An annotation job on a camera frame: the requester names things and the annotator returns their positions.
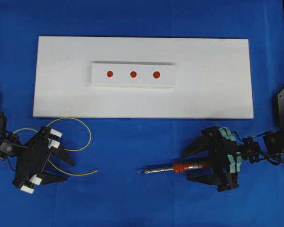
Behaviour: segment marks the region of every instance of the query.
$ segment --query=blue surface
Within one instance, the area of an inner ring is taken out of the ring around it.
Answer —
[[[184,175],[136,173],[178,158],[208,126],[242,137],[276,129],[271,98],[284,86],[281,0],[0,0],[0,110],[9,130],[49,121],[32,117],[39,35],[248,38],[255,118],[85,119],[94,133],[90,147],[71,153],[76,167],[61,164],[72,172],[100,171],[29,195],[11,185],[13,172],[0,162],[0,226],[284,227],[284,166],[245,162],[240,187],[221,193]],[[66,147],[88,139],[74,122],[55,128]]]

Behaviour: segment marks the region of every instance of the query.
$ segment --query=screwdriver handle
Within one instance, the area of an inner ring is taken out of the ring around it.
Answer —
[[[196,163],[175,163],[173,164],[174,173],[179,174],[183,173],[187,170],[194,170],[194,169],[203,169],[211,167],[212,164],[210,161],[204,162],[196,162]]]

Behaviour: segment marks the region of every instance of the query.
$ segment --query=metal shaft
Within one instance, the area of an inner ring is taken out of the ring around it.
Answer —
[[[141,173],[145,174],[153,174],[153,173],[160,173],[160,172],[166,172],[166,171],[173,171],[174,167],[167,167],[167,168],[159,168],[159,169],[149,169],[142,171]]]
[[[211,167],[212,164],[210,161],[203,161],[203,162],[196,162],[196,163],[174,163],[171,167],[166,168],[158,168],[158,169],[147,169],[144,171],[139,172],[144,174],[153,174],[153,173],[161,173],[166,171],[174,171],[175,174],[183,173],[188,170],[193,169],[202,169]]]

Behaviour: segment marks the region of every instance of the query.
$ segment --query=cable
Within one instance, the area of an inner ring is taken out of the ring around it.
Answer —
[[[64,170],[61,170],[59,167],[57,167],[50,159],[48,159],[49,163],[58,171],[60,171],[61,173],[64,173],[64,174],[67,174],[67,175],[70,175],[70,176],[87,176],[87,175],[90,175],[90,174],[94,174],[96,172],[98,172],[98,170],[94,170],[94,171],[91,171],[91,172],[87,172],[87,173],[83,173],[83,174],[72,174],[72,173],[69,173],[69,172],[65,172]]]
[[[232,133],[235,134],[237,136],[238,140],[240,140],[243,143],[243,140],[241,140],[239,134],[236,131],[232,131]]]
[[[21,129],[17,129],[16,131],[14,131],[13,133],[16,134],[17,132],[19,131],[25,131],[25,130],[31,130],[31,131],[34,131],[34,132],[38,132],[36,129],[31,129],[31,128],[21,128]]]
[[[83,121],[81,121],[81,120],[79,120],[79,119],[77,119],[77,118],[63,117],[63,118],[58,118],[58,119],[56,119],[56,120],[50,122],[50,123],[47,125],[47,127],[49,127],[51,124],[53,124],[53,123],[55,123],[55,122],[57,122],[57,121],[63,120],[63,119],[70,119],[70,120],[78,121],[78,122],[82,123],[82,124],[88,129],[88,131],[89,131],[89,141],[88,141],[88,143],[87,143],[84,147],[82,147],[82,148],[80,148],[80,149],[65,149],[65,150],[67,150],[67,151],[80,151],[80,150],[83,150],[83,149],[87,148],[87,147],[89,146],[90,142],[91,142],[92,133],[91,133],[91,131],[90,131],[90,128],[89,128]],[[31,129],[31,128],[21,128],[21,129],[18,129],[18,130],[16,130],[16,131],[14,131],[14,133],[17,133],[17,132],[19,132],[19,131],[24,131],[24,130],[38,132],[37,130]],[[66,174],[66,175],[70,175],[70,176],[87,176],[87,175],[90,175],[90,174],[94,174],[94,173],[96,173],[96,172],[98,171],[98,170],[94,170],[94,171],[87,172],[87,173],[82,173],[82,174],[73,174],[73,173],[69,173],[69,172],[66,172],[66,171],[60,169],[60,168],[57,167],[57,165],[54,164],[50,159],[48,159],[48,162],[49,162],[56,170],[60,171],[61,173]]]
[[[84,150],[85,148],[87,148],[90,145],[90,142],[92,140],[92,133],[90,131],[90,128],[83,121],[81,121],[81,120],[79,120],[77,118],[72,118],[72,117],[58,118],[56,120],[53,120],[52,122],[49,122],[47,127],[51,126],[53,123],[55,123],[57,121],[60,121],[60,120],[75,120],[75,121],[78,121],[81,124],[83,124],[87,128],[87,130],[89,131],[89,141],[87,142],[87,144],[84,147],[81,147],[79,149],[67,149],[67,148],[65,148],[65,150],[67,150],[67,151],[81,151],[81,150]]]

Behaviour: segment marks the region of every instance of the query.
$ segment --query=red dot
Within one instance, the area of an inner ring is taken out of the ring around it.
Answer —
[[[132,72],[131,72],[131,77],[132,77],[132,78],[135,78],[136,76],[137,76],[137,73],[136,73],[135,71],[132,71]]]
[[[113,72],[112,72],[112,71],[108,71],[108,72],[107,72],[107,76],[108,76],[108,77],[112,77],[112,76],[113,76]]]
[[[160,77],[160,72],[155,71],[155,72],[153,73],[153,77],[156,78],[156,79],[158,79],[158,78]]]

